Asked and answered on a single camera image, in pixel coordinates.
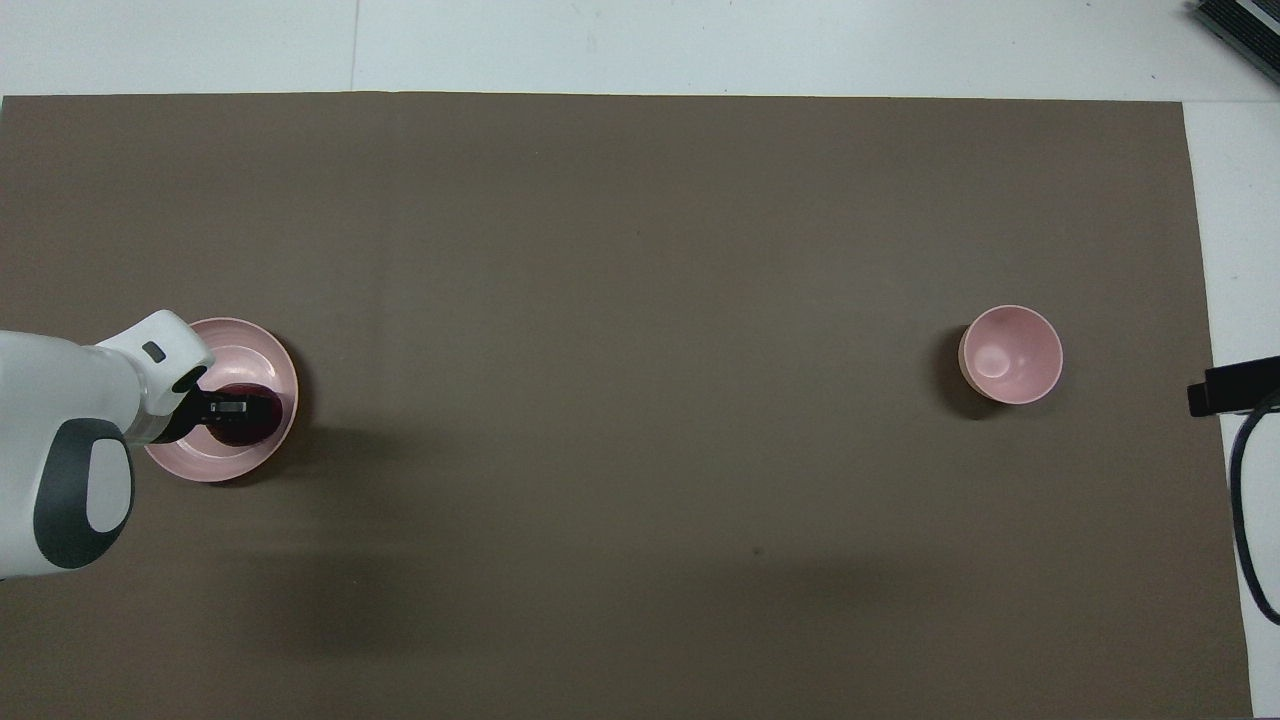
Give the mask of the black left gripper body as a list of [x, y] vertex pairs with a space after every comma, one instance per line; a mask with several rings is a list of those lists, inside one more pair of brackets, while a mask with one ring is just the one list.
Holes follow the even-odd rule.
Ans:
[[202, 427], [218, 443], [253, 443], [253, 418], [248, 395], [192, 389], [177, 406], [165, 427], [165, 443], [175, 443]]

